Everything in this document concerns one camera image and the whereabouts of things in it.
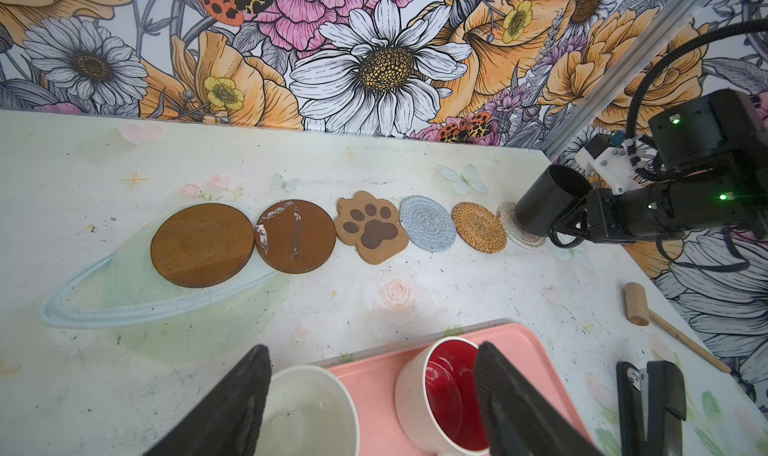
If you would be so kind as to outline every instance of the paw print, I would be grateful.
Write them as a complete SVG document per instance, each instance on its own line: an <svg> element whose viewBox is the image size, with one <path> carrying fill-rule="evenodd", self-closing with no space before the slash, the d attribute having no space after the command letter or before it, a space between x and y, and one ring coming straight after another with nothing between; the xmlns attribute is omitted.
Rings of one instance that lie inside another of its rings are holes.
<svg viewBox="0 0 768 456"><path fill-rule="evenodd" d="M400 226L400 213L392 202L359 191L352 199L340 199L336 208L339 240L356 246L363 261L379 264L408 246L408 234Z"/></svg>

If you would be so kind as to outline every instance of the table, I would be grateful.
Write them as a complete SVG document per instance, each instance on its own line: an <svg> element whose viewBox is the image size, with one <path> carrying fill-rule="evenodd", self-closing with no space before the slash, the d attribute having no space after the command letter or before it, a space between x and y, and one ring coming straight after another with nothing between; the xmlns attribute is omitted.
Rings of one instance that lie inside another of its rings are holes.
<svg viewBox="0 0 768 456"><path fill-rule="evenodd" d="M626 321L621 288L637 281L653 311L696 339L616 245L510 241L487 255L457 239L436 254L410 244L370 266L339 243L311 273L276 273L254 253L208 289L169 287L149 263L159 224L203 199L234 200L252 221L291 198L336 217L337 199L358 190L495 211L547 166L540 152L181 123L157 123L156 139L134 145L120 137L120 119L0 114L2 454L140 454L257 343L279 371L499 319L538 335L609 456L620 454L615 365L654 358L685 374L686 454L768 451L768 424L729 375L659 327ZM456 194L436 167L470 163L487 193ZM418 310L376 310L392 281Z"/></svg>

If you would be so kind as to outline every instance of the black cup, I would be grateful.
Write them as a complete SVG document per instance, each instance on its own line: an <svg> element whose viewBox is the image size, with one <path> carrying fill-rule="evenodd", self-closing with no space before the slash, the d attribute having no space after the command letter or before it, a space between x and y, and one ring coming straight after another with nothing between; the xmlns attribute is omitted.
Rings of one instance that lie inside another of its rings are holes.
<svg viewBox="0 0 768 456"><path fill-rule="evenodd" d="M579 171L552 164L514 207L514 215L525 230L546 238L552 224L570 211L592 189Z"/></svg>

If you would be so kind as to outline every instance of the coaster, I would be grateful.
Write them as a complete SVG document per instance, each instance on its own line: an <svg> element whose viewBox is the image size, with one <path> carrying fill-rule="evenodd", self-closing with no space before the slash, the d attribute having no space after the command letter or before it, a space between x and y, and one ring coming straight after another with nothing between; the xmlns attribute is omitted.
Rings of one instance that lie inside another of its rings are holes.
<svg viewBox="0 0 768 456"><path fill-rule="evenodd" d="M346 245L357 247L360 259L381 264L408 246L408 234L398 221L400 212L392 202L359 191L352 199L339 199L336 233Z"/></svg>
<svg viewBox="0 0 768 456"><path fill-rule="evenodd" d="M254 251L254 227L224 204L200 204L168 218L150 244L152 265L184 288L207 288L243 269Z"/></svg>
<svg viewBox="0 0 768 456"><path fill-rule="evenodd" d="M256 250L264 262L289 274L320 268L333 252L336 227L312 202L291 199L268 208L256 223Z"/></svg>
<svg viewBox="0 0 768 456"><path fill-rule="evenodd" d="M458 235L478 251L492 254L504 249L507 235L502 223L486 208L474 202L460 202L453 209Z"/></svg>
<svg viewBox="0 0 768 456"><path fill-rule="evenodd" d="M502 205L500 205L498 211L496 211L496 216L502 223L502 226L504 226L507 236L524 248L541 248L547 241L546 238L526 231L523 225L520 224L518 217L514 215L514 207L514 202L502 202Z"/></svg>
<svg viewBox="0 0 768 456"><path fill-rule="evenodd" d="M456 240L456 226L448 211L420 195L400 203L400 224L408 233L408 239L425 251L447 250Z"/></svg>

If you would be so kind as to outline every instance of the floral wallpaper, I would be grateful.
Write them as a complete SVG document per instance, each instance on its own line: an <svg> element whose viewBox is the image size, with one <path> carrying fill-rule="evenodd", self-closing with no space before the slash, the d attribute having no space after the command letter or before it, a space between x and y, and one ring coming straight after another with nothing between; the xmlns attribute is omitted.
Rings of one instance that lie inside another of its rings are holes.
<svg viewBox="0 0 768 456"><path fill-rule="evenodd" d="M665 52L708 29L763 17L766 6L768 0L710 0L651 64ZM645 12L632 23L637 23L644 15ZM606 39L600 52L620 47L618 39L622 36L618 37L619 33L632 33L631 26L620 24L618 19L616 27L619 29L610 32L610 40ZM590 38L599 38L594 28ZM563 59L558 61L553 73L562 71L569 78L556 79L553 74L542 97L557 105L562 101L576 101L584 94L584 90L571 91L568 84L555 82L572 80L579 64L594 62L583 71L584 74L591 74L600 67L596 51L587 51L586 54L574 51L567 62ZM581 170L574 161L576 152L595 134L612 133L626 125L627 107L642 76L635 78L603 109L592 125L577 135L560 154L560 163ZM581 77L580 80L584 81L580 88L588 87L589 77ZM651 86L640 110L640 132L650 134L648 119L666 108L720 88L733 88L750 94L768 129L768 36L765 34L736 36L690 52L677 59L657 81ZM551 90L557 90L557 96L550 96ZM599 176L586 175L596 185L601 184ZM768 416L768 241L756 240L751 232L737 229L734 242L751 263L745 271L714 273L681 268L661 257L655 243L639 242L626 246L626 250L707 347L734 369L733 375L740 386ZM664 249L677 258L676 261L699 265L736 261L726 248L722 229L693 231L684 241L666 241Z"/></svg>
<svg viewBox="0 0 768 456"><path fill-rule="evenodd" d="M538 148L666 2L0 0L0 106ZM643 122L700 93L703 56Z"/></svg>

